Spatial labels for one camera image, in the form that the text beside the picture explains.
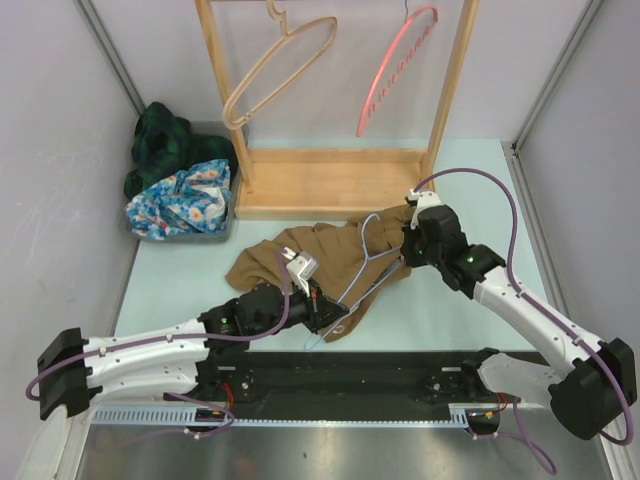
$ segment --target wooden rack base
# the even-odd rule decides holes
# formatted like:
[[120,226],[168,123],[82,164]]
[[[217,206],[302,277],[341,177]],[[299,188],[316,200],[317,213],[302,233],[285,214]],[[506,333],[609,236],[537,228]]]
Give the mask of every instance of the wooden rack base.
[[423,149],[253,149],[243,220],[346,220],[404,202],[420,180]]

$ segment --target pink hanger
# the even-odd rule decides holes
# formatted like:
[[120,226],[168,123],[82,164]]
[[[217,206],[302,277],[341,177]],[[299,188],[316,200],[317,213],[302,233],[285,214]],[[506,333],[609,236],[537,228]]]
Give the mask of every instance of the pink hanger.
[[[422,35],[419,36],[418,39],[415,41],[414,46],[409,50],[409,53],[407,53],[405,59],[398,64],[396,73],[393,73],[391,75],[391,78],[389,78],[389,81],[387,82],[387,86],[383,87],[380,93],[378,94],[378,102],[377,103],[374,102],[373,96],[376,89],[378,88],[378,83],[380,82],[380,78],[382,77],[384,70],[387,68],[387,64],[391,60],[391,57],[395,53],[395,50],[398,47],[398,44],[400,43],[400,40],[402,40],[405,33],[407,33],[407,30],[409,30],[413,22],[427,10],[431,10],[431,12],[433,12],[432,13],[433,23],[427,25],[425,29],[422,31]],[[362,106],[362,112],[360,113],[360,120],[358,121],[358,129],[356,130],[356,136],[359,137],[360,135],[362,135],[362,133],[364,132],[364,129],[367,127],[369,118],[371,118],[371,115],[373,115],[373,113],[377,110],[378,106],[380,105],[380,102],[382,102],[382,99],[387,96],[387,93],[389,93],[389,89],[391,88],[391,86],[394,83],[396,83],[396,80],[398,79],[400,74],[404,71],[406,66],[411,61],[411,59],[415,56],[417,50],[424,43],[425,37],[429,35],[429,33],[431,32],[431,29],[433,29],[436,23],[438,23],[438,10],[433,5],[425,5],[423,7],[420,7],[415,12],[413,12],[411,16],[407,18],[404,25],[402,25],[402,28],[396,34],[395,38],[393,39],[393,42],[391,42],[391,45],[389,46],[387,53],[385,53],[384,58],[380,63],[380,67],[378,68],[378,72],[376,73],[376,76],[373,78],[373,83],[371,84],[371,88],[369,89],[369,94],[367,95],[367,99],[364,102],[364,105]]]

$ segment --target wooden clothes rack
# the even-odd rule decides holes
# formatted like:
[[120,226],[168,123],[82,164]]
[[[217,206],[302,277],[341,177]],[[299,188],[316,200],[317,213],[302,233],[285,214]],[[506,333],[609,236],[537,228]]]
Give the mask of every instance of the wooden clothes rack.
[[[233,89],[213,9],[209,0],[195,3],[220,98],[226,105]],[[232,130],[243,176],[236,216],[344,220],[402,203],[408,189],[433,172],[478,4],[479,0],[464,0],[426,148],[249,149],[242,129]],[[234,105],[228,109],[229,117],[237,119]]]

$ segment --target wooden post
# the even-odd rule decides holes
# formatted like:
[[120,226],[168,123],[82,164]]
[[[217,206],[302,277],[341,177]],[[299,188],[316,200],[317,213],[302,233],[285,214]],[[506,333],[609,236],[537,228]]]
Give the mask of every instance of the wooden post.
[[[231,80],[229,78],[229,70],[227,69],[227,62],[222,48],[222,42],[220,41],[218,27],[216,25],[215,17],[213,16],[213,9],[211,8],[209,0],[195,0],[195,2],[198,17],[200,17],[202,32],[204,33],[204,39],[207,44],[207,50],[209,50],[209,59],[211,60],[213,73],[215,74],[216,81],[218,83],[220,99],[224,105],[227,103],[227,100],[231,95],[232,88]],[[251,191],[251,187],[253,185],[253,165],[247,150],[247,144],[245,142],[242,129],[231,131],[231,141],[233,142],[233,147],[236,150],[238,164],[240,165],[242,178],[246,184],[245,186],[248,191]]]
[[431,129],[429,146],[420,162],[421,178],[425,178],[433,173],[433,167],[435,166],[438,150],[440,149],[444,128],[447,125],[447,118],[449,117],[449,111],[453,103],[453,94],[456,91],[458,78],[460,78],[464,56],[467,52],[467,46],[469,45],[469,38],[471,37],[473,22],[476,18],[479,3],[479,0],[465,0],[462,6],[462,13],[460,14],[460,21],[458,22],[458,30],[456,31],[453,48],[451,49],[447,74],[445,75],[442,91],[440,92],[440,102],[438,103],[436,118],[433,122],[433,128]]

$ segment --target brown cloth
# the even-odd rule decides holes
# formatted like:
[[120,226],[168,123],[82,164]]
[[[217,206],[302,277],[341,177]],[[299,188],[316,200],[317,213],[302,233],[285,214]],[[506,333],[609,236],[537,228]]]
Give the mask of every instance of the brown cloth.
[[[365,231],[370,256],[402,245],[401,229],[404,222],[411,218],[413,208],[398,206],[377,213],[380,220],[372,218]],[[276,253],[283,247],[289,247],[297,253],[306,251],[318,261],[319,267],[313,279],[318,282],[325,295],[337,300],[358,274],[364,262],[360,232],[365,218],[366,216],[350,220],[342,227],[317,223],[313,227],[288,228],[272,241],[263,240],[258,245],[245,249],[227,273],[227,282],[233,288],[245,291],[265,281],[282,285]],[[399,255],[400,252],[393,252],[370,260],[342,303],[351,308]],[[410,272],[411,269],[403,265],[384,285],[408,277]],[[326,341],[339,340],[351,333],[384,285],[363,300],[360,307],[341,323],[344,328],[337,328],[327,336]]]

